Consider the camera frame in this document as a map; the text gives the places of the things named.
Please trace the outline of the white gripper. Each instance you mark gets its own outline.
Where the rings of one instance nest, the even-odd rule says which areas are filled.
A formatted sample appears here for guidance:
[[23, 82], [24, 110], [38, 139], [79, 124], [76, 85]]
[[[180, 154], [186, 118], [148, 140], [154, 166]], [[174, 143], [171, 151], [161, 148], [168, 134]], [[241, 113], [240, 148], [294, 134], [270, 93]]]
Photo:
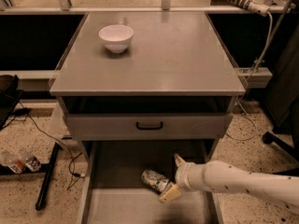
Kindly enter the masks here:
[[183, 191], [203, 190], [205, 182], [203, 180], [204, 164], [186, 162], [179, 154], [174, 154], [177, 171], [175, 180], [177, 184], [170, 182], [159, 196], [161, 203], [167, 203], [178, 198]]

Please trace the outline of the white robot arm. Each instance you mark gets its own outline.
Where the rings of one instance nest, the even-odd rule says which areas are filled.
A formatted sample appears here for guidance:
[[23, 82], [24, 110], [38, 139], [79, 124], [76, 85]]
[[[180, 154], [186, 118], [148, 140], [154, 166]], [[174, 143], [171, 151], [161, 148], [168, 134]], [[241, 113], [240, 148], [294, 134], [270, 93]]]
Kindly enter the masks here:
[[167, 178], [157, 185], [162, 203], [184, 192], [246, 193], [299, 213], [299, 178], [296, 176], [253, 173], [223, 161], [195, 164], [186, 162], [179, 154], [174, 157], [175, 182]]

